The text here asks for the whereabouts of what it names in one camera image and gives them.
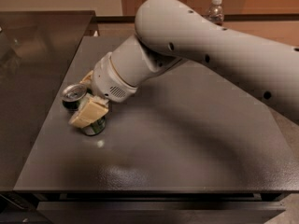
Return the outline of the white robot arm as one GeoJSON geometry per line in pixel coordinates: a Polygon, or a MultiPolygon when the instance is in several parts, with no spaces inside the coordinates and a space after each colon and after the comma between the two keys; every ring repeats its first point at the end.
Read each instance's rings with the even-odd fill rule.
{"type": "Polygon", "coordinates": [[[208,21],[178,0],[147,0],[135,15],[135,33],[106,54],[80,83],[92,92],[69,120],[85,128],[121,103],[141,83],[198,62],[287,119],[299,120],[299,50],[208,21]]]}

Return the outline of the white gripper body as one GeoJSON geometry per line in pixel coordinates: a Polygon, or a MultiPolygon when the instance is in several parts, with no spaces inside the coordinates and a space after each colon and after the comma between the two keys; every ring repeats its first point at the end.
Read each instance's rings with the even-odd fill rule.
{"type": "Polygon", "coordinates": [[[92,91],[94,95],[121,103],[135,94],[137,88],[122,80],[113,65],[111,56],[111,52],[107,53],[95,65],[92,74],[92,91]]]}

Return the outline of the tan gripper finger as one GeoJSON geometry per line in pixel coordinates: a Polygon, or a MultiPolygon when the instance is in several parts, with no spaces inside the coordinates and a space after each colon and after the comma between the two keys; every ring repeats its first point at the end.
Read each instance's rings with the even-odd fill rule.
{"type": "Polygon", "coordinates": [[[79,83],[85,85],[87,88],[92,86],[93,71],[90,71],[79,83]]]}
{"type": "Polygon", "coordinates": [[[68,123],[77,128],[85,128],[102,118],[108,112],[108,99],[87,93],[81,100],[68,123]]]}

